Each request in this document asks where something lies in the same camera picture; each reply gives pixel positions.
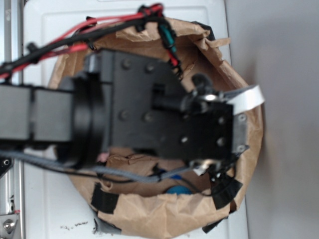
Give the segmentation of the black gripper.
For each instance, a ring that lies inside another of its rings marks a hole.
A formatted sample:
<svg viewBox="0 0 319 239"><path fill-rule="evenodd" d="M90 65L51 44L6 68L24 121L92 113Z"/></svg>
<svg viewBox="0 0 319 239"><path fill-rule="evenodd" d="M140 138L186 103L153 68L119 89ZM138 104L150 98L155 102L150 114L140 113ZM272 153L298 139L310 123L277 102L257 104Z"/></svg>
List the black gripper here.
<svg viewBox="0 0 319 239"><path fill-rule="evenodd" d="M192 76L188 92L162 60L107 49L88 55L83 69L102 87L102 150L231 164L248 149L247 118L228 103L234 92L215 90L204 74Z"/></svg>

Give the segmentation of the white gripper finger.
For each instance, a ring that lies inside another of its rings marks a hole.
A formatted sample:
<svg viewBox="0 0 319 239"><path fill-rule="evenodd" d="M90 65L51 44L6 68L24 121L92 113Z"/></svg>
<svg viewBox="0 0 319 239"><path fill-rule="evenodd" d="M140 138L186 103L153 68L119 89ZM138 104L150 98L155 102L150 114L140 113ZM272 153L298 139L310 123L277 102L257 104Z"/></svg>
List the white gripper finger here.
<svg viewBox="0 0 319 239"><path fill-rule="evenodd" d="M265 102L259 85L251 85L224 93L224 100L233 106L233 115L252 110Z"/></svg>

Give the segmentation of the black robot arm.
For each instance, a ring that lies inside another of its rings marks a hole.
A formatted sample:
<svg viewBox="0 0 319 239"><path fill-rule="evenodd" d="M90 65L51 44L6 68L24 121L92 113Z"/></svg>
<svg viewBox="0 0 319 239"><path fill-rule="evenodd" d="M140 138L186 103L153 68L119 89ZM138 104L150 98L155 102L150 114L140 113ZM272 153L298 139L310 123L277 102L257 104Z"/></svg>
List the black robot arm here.
<svg viewBox="0 0 319 239"><path fill-rule="evenodd" d="M247 149L245 112L264 102L259 86L217 91L203 74L188 92L162 60L101 50L57 90L1 85L0 146L56 145L69 167L94 164L112 147L163 159L232 164Z"/></svg>

